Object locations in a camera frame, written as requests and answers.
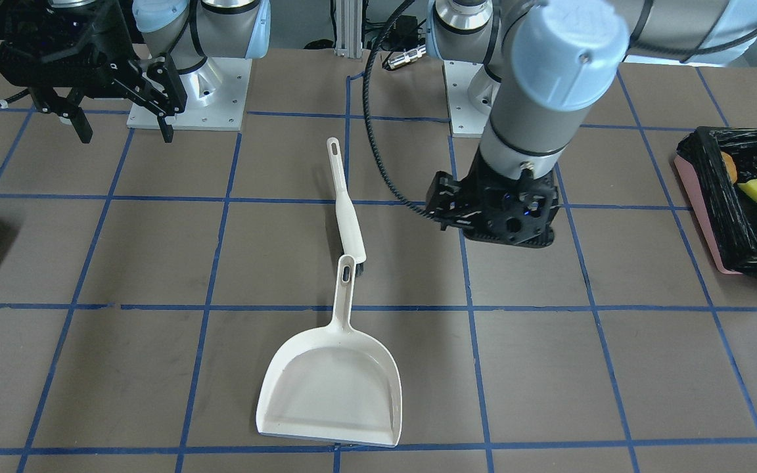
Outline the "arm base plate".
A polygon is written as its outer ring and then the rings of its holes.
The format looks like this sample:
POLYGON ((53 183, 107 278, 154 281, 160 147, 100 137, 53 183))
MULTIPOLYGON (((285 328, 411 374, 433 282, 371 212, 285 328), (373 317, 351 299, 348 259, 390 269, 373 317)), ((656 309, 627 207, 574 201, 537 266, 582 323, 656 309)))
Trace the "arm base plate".
POLYGON ((501 84, 484 64, 444 62, 451 132, 460 138, 480 138, 501 84))
POLYGON ((248 93, 249 58, 202 58, 181 74, 185 110, 165 121, 175 131, 240 131, 248 93))

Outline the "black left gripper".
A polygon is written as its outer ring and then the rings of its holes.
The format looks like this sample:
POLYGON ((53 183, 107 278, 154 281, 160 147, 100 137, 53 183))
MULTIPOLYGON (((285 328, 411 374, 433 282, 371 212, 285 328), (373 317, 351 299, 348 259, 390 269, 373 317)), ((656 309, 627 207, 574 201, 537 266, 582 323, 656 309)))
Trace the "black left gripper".
POLYGON ((467 239, 526 248, 555 242, 552 222, 559 208, 552 171, 535 179, 521 169, 518 179, 508 179, 487 165, 481 152, 464 179, 439 171, 426 194, 426 213, 442 229, 457 227, 467 239))

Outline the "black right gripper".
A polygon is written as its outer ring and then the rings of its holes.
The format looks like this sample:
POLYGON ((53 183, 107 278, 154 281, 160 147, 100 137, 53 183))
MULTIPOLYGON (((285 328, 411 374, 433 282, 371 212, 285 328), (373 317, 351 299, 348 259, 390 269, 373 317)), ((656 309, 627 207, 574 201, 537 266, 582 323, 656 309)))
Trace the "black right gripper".
POLYGON ((0 74, 27 87, 34 108, 69 120, 81 143, 93 129, 80 106, 89 98, 125 98, 156 117, 165 143, 169 117, 183 113, 185 87, 169 54, 139 60, 117 1, 18 1, 5 16, 0 74), (55 87, 69 87, 65 97, 55 87))

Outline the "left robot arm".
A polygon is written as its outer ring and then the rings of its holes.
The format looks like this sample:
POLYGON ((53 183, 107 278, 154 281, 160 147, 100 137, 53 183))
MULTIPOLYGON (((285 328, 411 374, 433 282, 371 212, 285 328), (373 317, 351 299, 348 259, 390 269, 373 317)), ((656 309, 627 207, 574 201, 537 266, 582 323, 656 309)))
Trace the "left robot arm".
POLYGON ((432 1, 430 56, 497 87, 468 176, 439 171, 424 212, 466 238, 544 248, 553 168, 630 54, 725 64, 757 37, 757 1, 432 1))

